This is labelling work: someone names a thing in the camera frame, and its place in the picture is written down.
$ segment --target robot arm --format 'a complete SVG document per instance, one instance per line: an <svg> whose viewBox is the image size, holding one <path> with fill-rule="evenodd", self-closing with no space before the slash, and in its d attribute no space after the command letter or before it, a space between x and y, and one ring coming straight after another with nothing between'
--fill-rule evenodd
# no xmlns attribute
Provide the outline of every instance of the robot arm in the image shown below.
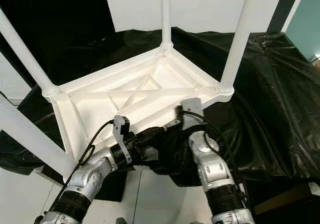
<svg viewBox="0 0 320 224"><path fill-rule="evenodd" d="M119 167L134 164L147 157L144 148L153 138L171 127L182 124L182 130L203 125L203 110L198 98L183 100L177 108L177 119L164 127L149 128L137 135L129 132L129 121L115 116L113 135L117 144L96 152L72 175L68 186L51 211L37 220L41 224L80 224L105 177ZM218 155L218 144L203 130L195 128L188 144L198 166L200 180L207 196L213 224L254 224L251 212L245 208L226 162Z"/></svg>
<svg viewBox="0 0 320 224"><path fill-rule="evenodd" d="M200 99L183 100L181 107L182 112L186 113L183 115L183 129L203 122L199 118L204 115ZM218 144L204 131L191 134L188 143L213 214L212 223L254 224L250 210L245 208L242 192L237 190L226 162L218 155Z"/></svg>

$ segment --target wire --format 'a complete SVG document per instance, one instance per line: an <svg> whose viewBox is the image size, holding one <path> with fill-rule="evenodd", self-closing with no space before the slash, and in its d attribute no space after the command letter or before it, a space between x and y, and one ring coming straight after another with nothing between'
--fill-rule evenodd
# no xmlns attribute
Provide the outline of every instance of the wire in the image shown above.
<svg viewBox="0 0 320 224"><path fill-rule="evenodd" d="M94 153L94 150L95 150L95 146L93 145L93 142L95 141L95 139L97 138L97 136L100 134L100 132L109 124L113 124L113 120L110 120L108 122L106 122L105 124L103 124L99 130L94 134L94 136L92 137L90 143L88 144L87 148L85 149L85 151L83 152L82 156L80 157L79 161L78 161L78 164L75 166L75 168L73 169L71 175L69 176L68 180L65 182L65 184L63 185L61 191L59 192L59 194L57 195L57 197L54 199L51 207L49 208L49 211L52 211L53 208L55 207L57 201L59 200L60 196L62 195L62 193L64 192L65 188L68 186L68 183L70 182L73 174L75 173L76 170L79 169L79 167L81 165L84 165L88 162L88 160L91 158L91 156L93 155ZM83 161L84 157L86 156L86 154L89 152L89 150L91 149L91 152L90 154L88 155L88 157Z"/></svg>
<svg viewBox="0 0 320 224"><path fill-rule="evenodd" d="M194 112L192 112L192 111L187 111L187 110L183 110L183 113L184 113L184 114L188 114L188 115L196 116L196 117L200 118L201 120L205 121L205 122L212 128L212 130L215 132L215 135L217 135L217 136L215 136L215 138L218 138L218 137L220 136L220 131L219 131L217 128L215 128L215 127L210 123L210 121L209 121L208 119L204 118L202 115L199 115L199 114L197 114L197 113L194 113ZM219 153L218 153L216 150L214 150L214 148L208 143L208 140L207 140L207 138L206 138L206 133L208 133L208 132L207 132L207 129L205 130L204 133L205 133L205 134L204 134L203 137L204 137L204 141L205 141L206 145L207 145L213 152L219 154Z"/></svg>
<svg viewBox="0 0 320 224"><path fill-rule="evenodd" d="M142 170L140 171L140 177L139 177L139 184L138 184L138 191L136 192L136 204L134 205L134 217L133 217L133 221L132 221L132 223L134 223L135 222L135 213L136 213L136 209L137 209L137 203L138 203L138 195L139 195L139 190L140 190L140 181L141 181L141 175L142 175Z"/></svg>
<svg viewBox="0 0 320 224"><path fill-rule="evenodd" d="M210 148L210 150L212 150L215 154L217 154L217 155L219 155L219 152L218 151L216 151L210 144L209 144L209 142L208 142L208 139L206 138L207 136L207 134L206 134L207 132L205 131L204 132L204 141L205 141L205 144L207 145L207 147L209 147Z"/></svg>

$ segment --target white tube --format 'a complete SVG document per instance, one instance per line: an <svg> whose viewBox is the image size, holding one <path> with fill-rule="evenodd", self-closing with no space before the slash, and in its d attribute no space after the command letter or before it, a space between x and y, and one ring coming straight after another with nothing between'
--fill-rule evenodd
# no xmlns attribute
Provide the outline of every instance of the white tube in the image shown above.
<svg viewBox="0 0 320 224"><path fill-rule="evenodd" d="M15 31L10 21L7 19L3 11L0 9L0 32L9 43L15 54L22 61L23 65L32 75L34 80L42 89L44 96L54 94L58 87L54 85L38 62L35 60L29 49L26 47L18 33Z"/></svg>
<svg viewBox="0 0 320 224"><path fill-rule="evenodd" d="M69 177L76 166L75 160L70 158L1 94L0 129L64 177Z"/></svg>
<svg viewBox="0 0 320 224"><path fill-rule="evenodd" d="M161 0L162 14L162 42L161 47L165 49L172 48L174 45L171 42L171 10L170 0Z"/></svg>
<svg viewBox="0 0 320 224"><path fill-rule="evenodd" d="M241 15L225 64L224 73L221 78L221 90L230 92L233 90L238 68L245 52L252 24L252 11L255 9L255 0L244 0Z"/></svg>

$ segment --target teal wall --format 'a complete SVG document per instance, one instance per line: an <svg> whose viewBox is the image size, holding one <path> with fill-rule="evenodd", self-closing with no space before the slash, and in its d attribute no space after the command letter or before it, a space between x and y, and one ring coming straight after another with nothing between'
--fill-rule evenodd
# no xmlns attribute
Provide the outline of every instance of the teal wall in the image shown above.
<svg viewBox="0 0 320 224"><path fill-rule="evenodd" d="M320 54L320 0L301 0L286 34L308 60Z"/></svg>

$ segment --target black tarp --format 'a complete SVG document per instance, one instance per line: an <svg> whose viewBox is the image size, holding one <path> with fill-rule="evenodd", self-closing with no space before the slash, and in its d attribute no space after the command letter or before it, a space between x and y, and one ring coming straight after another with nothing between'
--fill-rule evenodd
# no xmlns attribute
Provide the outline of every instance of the black tarp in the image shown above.
<svg viewBox="0 0 320 224"><path fill-rule="evenodd" d="M233 34L172 29L174 48L217 80L232 39ZM153 49L160 42L160 31L80 37L50 66L48 75L55 84L63 84ZM285 34L250 35L234 88L231 101L213 104L204 111L231 145L240 174L254 180L319 179L320 75ZM20 109L34 106L24 114L37 116L42 104L24 101ZM53 115L52 110L45 114ZM42 123L42 118L47 120L45 116L31 119L38 120L37 125L48 135L58 131L54 118L50 118L52 124ZM26 174L40 165L36 157L12 143L2 132L3 168Z"/></svg>

